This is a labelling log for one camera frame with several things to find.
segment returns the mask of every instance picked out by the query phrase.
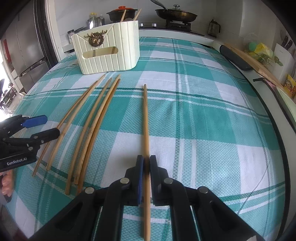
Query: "human hand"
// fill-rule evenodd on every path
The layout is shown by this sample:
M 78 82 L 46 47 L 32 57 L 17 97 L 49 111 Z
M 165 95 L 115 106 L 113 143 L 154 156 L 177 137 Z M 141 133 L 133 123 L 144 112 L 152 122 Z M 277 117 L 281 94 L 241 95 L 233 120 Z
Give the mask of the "human hand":
M 14 186 L 15 186 L 15 180 L 13 175 L 13 170 L 7 171 L 6 175 L 2 178 L 2 188 L 1 192 L 3 195 L 6 195 L 10 197 L 13 193 Z

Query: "stainless steel refrigerator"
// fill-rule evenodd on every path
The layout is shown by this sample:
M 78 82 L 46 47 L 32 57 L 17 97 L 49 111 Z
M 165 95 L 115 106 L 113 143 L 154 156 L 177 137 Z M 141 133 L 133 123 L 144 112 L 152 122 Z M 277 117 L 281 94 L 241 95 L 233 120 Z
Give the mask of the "stainless steel refrigerator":
M 28 92 L 57 58 L 47 28 L 44 0 L 31 0 L 6 30 L 13 67 Z

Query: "orange lid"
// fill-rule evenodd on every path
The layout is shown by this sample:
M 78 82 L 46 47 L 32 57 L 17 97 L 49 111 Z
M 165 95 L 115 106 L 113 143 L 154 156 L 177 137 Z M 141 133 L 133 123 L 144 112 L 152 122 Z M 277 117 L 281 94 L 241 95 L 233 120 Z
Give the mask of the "orange lid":
M 118 9 L 115 9 L 113 11 L 116 11 L 116 10 L 125 10 L 125 9 L 133 9 L 131 7 L 125 7 L 125 6 L 119 6 Z

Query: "metal screw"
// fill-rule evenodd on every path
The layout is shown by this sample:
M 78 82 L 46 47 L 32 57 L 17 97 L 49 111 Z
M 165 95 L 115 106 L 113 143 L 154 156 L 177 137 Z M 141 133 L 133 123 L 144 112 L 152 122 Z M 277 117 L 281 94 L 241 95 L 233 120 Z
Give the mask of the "metal screw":
M 199 191 L 200 191 L 201 193 L 207 193 L 207 192 L 209 191 L 209 189 L 206 188 L 206 187 L 200 187 L 200 188 L 199 188 Z
M 87 194 L 92 194 L 92 193 L 94 193 L 94 188 L 92 188 L 92 187 L 88 187 L 88 188 L 86 188 L 84 191 L 85 191 L 85 193 L 87 193 Z
M 172 184 L 173 183 L 173 180 L 170 177 L 165 178 L 163 181 L 166 184 Z
M 128 184 L 128 183 L 129 183 L 129 179 L 128 179 L 127 177 L 124 177 L 124 178 L 121 178 L 121 179 L 120 179 L 120 182 L 121 182 L 122 184 Z

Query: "tablecloth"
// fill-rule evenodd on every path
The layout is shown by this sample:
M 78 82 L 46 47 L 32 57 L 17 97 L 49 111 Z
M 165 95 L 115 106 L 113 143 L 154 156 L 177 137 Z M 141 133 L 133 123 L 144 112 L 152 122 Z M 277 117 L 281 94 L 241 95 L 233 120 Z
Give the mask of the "tablecloth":
M 272 123 L 245 77 L 218 51 L 167 38 L 141 37 L 135 68 L 109 72 L 72 122 L 46 172 L 16 170 L 8 209 L 28 237 L 75 197 L 65 182 L 77 140 L 105 82 L 121 74 L 87 168 L 84 186 L 107 187 L 142 154 L 143 85 L 148 87 L 150 154 L 184 186 L 206 186 L 266 240 L 274 240 L 285 200 L 283 161 Z M 56 127 L 100 74 L 82 75 L 76 56 L 63 59 L 24 97 L 15 114 L 46 115 Z M 121 240 L 142 240 L 142 207 L 124 207 Z M 151 207 L 151 240 L 172 240 L 169 207 Z

